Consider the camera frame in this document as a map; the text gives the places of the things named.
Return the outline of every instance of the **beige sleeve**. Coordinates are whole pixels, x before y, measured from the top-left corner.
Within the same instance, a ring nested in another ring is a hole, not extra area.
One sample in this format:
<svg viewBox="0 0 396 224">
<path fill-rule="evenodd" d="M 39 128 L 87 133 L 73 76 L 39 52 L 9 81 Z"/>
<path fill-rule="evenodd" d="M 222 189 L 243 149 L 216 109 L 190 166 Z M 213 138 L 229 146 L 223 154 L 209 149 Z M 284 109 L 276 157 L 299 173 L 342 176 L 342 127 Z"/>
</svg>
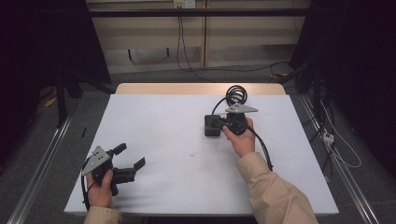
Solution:
<svg viewBox="0 0 396 224">
<path fill-rule="evenodd" d="M 292 184 L 268 169 L 258 152 L 236 164 L 247 182 L 253 214 L 260 223 L 318 223 L 306 196 Z"/>
<path fill-rule="evenodd" d="M 121 212 L 115 209 L 91 206 L 84 224 L 116 224 L 121 223 L 121 220 Z"/>
</svg>

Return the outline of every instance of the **white tabletop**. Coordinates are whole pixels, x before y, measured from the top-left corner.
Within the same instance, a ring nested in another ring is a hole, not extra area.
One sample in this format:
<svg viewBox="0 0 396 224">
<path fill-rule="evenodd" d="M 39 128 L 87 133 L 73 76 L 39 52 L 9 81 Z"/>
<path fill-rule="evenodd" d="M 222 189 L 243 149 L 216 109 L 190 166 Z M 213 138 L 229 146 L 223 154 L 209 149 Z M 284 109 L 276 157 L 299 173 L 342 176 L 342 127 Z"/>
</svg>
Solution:
<svg viewBox="0 0 396 224">
<path fill-rule="evenodd" d="M 139 216 L 251 215 L 248 187 L 238 174 L 231 143 L 204 135 L 204 116 L 222 95 L 112 95 L 90 150 L 126 143 L 118 168 L 146 157 L 135 182 L 121 184 L 114 207 Z M 338 209 L 288 95 L 250 95 L 247 114 L 267 145 L 274 171 L 306 194 L 315 214 Z M 217 113 L 228 106 L 222 103 Z M 256 151 L 262 149 L 257 142 Z M 79 181 L 66 213 L 86 213 Z"/>
</svg>

